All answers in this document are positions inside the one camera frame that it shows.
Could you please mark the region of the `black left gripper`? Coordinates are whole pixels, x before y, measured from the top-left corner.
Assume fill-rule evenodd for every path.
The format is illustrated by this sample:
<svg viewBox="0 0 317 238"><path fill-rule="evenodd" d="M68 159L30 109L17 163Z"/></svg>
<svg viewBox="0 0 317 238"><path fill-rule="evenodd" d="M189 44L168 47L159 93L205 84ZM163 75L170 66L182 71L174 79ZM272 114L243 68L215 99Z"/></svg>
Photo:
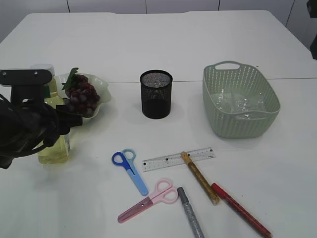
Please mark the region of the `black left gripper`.
<svg viewBox="0 0 317 238"><path fill-rule="evenodd" d="M44 103L44 85L52 78L51 72L45 69L0 70L0 84L11 86L10 102L0 101L2 169L8 169L15 158L52 147L60 135L67 135L71 128L83 124L82 115L72 113L68 106L56 105L54 109ZM34 103L23 103L23 100Z"/></svg>

